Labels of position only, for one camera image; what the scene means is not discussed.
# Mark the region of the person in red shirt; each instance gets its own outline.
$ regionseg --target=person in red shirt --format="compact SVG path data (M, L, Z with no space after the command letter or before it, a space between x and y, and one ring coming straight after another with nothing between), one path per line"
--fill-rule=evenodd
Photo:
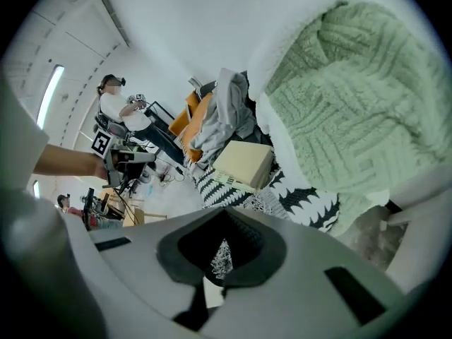
M78 216L81 220L83 219L83 210L78 210L75 207L71 207L69 197L65 195L59 195L56 201L63 212ZM119 221L109 220L107 218L96 218L94 215L91 215L90 227L92 230L122 227L122 220Z

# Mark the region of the knit texture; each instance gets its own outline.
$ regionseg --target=knit texture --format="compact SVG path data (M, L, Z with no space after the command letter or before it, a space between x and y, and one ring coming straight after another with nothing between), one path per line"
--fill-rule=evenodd
M349 219L451 156L451 73L378 4L340 2L306 26L266 94L309 183Z

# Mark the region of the fluorescent light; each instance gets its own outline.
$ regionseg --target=fluorescent light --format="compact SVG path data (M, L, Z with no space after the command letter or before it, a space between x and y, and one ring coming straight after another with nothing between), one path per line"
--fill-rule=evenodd
M37 115L37 125L42 129L45 122L45 117L47 116L47 111L49 110L50 101L52 100L52 96L55 93L57 88L59 79L63 75L64 66L57 65L54 68L52 73L52 77L50 78L49 84L44 93L44 97L42 98L40 112Z
M40 197L40 184L38 181L35 181L33 184L33 193L35 194L36 198Z

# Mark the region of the beige box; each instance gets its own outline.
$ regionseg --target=beige box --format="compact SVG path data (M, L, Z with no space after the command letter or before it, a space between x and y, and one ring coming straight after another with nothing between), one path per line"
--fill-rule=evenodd
M272 161L273 153L269 145L230 141L213 163L213 168L260 189L270 174Z

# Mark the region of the man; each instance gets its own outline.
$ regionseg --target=man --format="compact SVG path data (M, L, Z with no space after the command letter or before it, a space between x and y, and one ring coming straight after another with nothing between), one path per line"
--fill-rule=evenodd
M71 207L71 202L68 196L59 195L56 199L58 206L65 213L70 213L72 215L78 216L83 219L83 210L77 210L75 207ZM96 229L107 229L122 227L122 220L109 220L107 218L96 218L93 215L90 216L90 227L93 230Z
M121 94L121 81L109 74L102 79L97 87L100 97L100 110L116 122L124 122L127 129L135 132L135 137L141 141L150 141L159 147L170 158L180 165L184 164L184 154L173 140L152 121L137 110L144 108L144 102L127 104L126 98Z

